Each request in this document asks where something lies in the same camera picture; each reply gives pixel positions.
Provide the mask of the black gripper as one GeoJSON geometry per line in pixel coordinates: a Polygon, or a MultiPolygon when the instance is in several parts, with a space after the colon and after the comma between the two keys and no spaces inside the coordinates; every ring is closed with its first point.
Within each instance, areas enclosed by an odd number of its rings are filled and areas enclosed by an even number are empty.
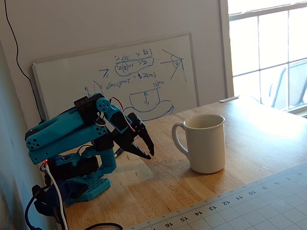
{"type": "Polygon", "coordinates": [[[134,139],[140,136],[148,147],[150,154],[154,155],[154,143],[152,142],[144,123],[139,119],[135,113],[129,113],[128,118],[132,121],[132,128],[136,130],[133,132],[129,127],[120,133],[117,129],[111,132],[113,140],[120,146],[123,150],[137,155],[139,157],[150,160],[151,156],[142,151],[138,146],[134,144],[134,139]]]}

